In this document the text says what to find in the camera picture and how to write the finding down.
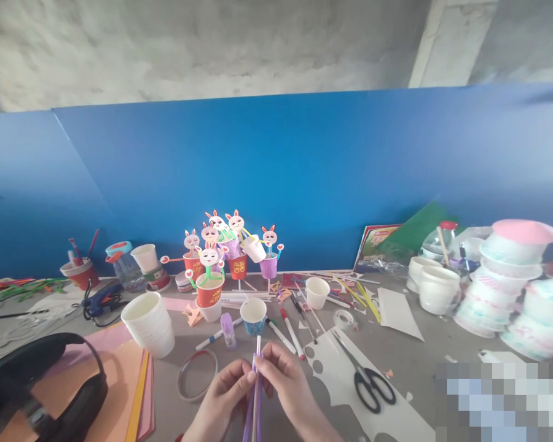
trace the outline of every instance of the black headphones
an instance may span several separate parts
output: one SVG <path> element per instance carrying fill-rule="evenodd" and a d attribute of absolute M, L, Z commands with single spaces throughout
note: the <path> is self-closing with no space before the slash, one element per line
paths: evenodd
<path fill-rule="evenodd" d="M 31 389 L 36 381 L 63 355 L 68 344 L 86 344 L 96 358 L 99 373 L 76 393 L 60 417 L 54 419 Z M 30 342 L 0 359 L 0 409 L 22 411 L 39 435 L 36 442 L 82 442 L 96 419 L 108 392 L 103 363 L 94 347 L 73 333 L 57 333 Z"/>

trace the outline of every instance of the marker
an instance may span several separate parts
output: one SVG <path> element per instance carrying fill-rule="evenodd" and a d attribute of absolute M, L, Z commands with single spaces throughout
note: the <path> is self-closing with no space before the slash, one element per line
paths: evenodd
<path fill-rule="evenodd" d="M 284 323 L 286 324 L 287 328 L 289 329 L 289 334 L 291 335 L 291 339 L 293 340 L 293 344 L 295 344 L 295 348 L 297 349 L 297 353 L 299 354 L 299 357 L 301 360 L 305 360 L 305 354 L 303 353 L 303 349 L 301 348 L 301 344 L 299 344 L 299 340 L 297 339 L 297 336 L 295 336 L 295 332 L 293 331 L 293 327 L 291 326 L 291 322 L 289 321 L 289 318 L 287 318 L 287 312 L 284 309 L 281 309 L 281 316 L 284 319 Z"/>
<path fill-rule="evenodd" d="M 234 322 L 233 322 L 233 326 L 235 327 L 236 325 L 238 324 L 241 324 L 241 322 L 244 320 L 244 318 L 242 317 L 239 317 L 238 319 L 236 319 Z M 204 349 L 205 347 L 207 347 L 207 345 L 215 342 L 217 339 L 219 339 L 221 336 L 223 336 L 223 329 L 222 330 L 219 330 L 217 333 L 215 333 L 213 336 L 210 336 L 208 339 L 204 340 L 203 342 L 201 342 L 198 346 L 195 347 L 195 350 L 196 351 L 199 351 L 199 350 L 202 350 Z"/>
<path fill-rule="evenodd" d="M 297 349 L 293 344 L 291 344 L 291 341 L 287 339 L 287 337 L 281 333 L 281 331 L 277 328 L 277 323 L 273 320 L 270 320 L 269 318 L 266 318 L 266 323 L 269 325 L 270 328 L 272 328 L 272 331 L 275 332 L 275 334 L 278 336 L 278 338 L 283 342 L 283 344 L 289 349 L 289 351 L 293 354 L 297 354 Z"/>

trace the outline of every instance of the plastic bottle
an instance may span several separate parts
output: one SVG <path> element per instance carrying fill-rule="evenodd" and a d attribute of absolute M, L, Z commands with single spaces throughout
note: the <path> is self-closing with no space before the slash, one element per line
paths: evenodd
<path fill-rule="evenodd" d="M 221 330 L 223 330 L 223 336 L 226 339 L 226 347 L 228 350 L 235 350 L 237 342 L 235 340 L 235 333 L 233 332 L 232 316 L 229 313 L 221 315 Z"/>
<path fill-rule="evenodd" d="M 447 248 L 447 252 L 450 252 L 450 243 L 455 239 L 455 229 L 457 228 L 457 223 L 453 221 L 443 221 L 441 222 L 442 229 L 442 238 L 444 239 L 444 245 Z M 422 248 L 420 249 L 420 256 L 425 258 L 433 259 L 434 261 L 442 262 L 444 261 L 444 254 L 442 253 L 442 244 L 438 235 L 437 229 L 434 229 L 426 237 L 422 243 Z"/>

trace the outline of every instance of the tape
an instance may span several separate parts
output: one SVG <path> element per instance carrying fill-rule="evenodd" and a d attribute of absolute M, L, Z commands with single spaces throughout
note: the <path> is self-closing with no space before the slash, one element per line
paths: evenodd
<path fill-rule="evenodd" d="M 334 312 L 334 323 L 336 327 L 342 330 L 358 330 L 358 324 L 355 321 L 355 317 L 352 313 L 346 310 L 336 310 Z"/>

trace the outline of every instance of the orange paper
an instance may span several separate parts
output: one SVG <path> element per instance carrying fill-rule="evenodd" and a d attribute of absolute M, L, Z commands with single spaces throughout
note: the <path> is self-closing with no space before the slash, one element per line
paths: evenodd
<path fill-rule="evenodd" d="M 109 392 L 103 407 L 90 426 L 85 442 L 125 442 L 133 399 L 137 390 L 143 349 L 129 341 L 111 352 L 99 354 L 106 373 Z M 66 409 L 82 384 L 98 373 L 96 361 L 88 360 L 39 381 L 33 395 L 53 418 Z M 0 442 L 34 442 L 37 440 L 25 415 L 17 411 L 0 435 Z"/>

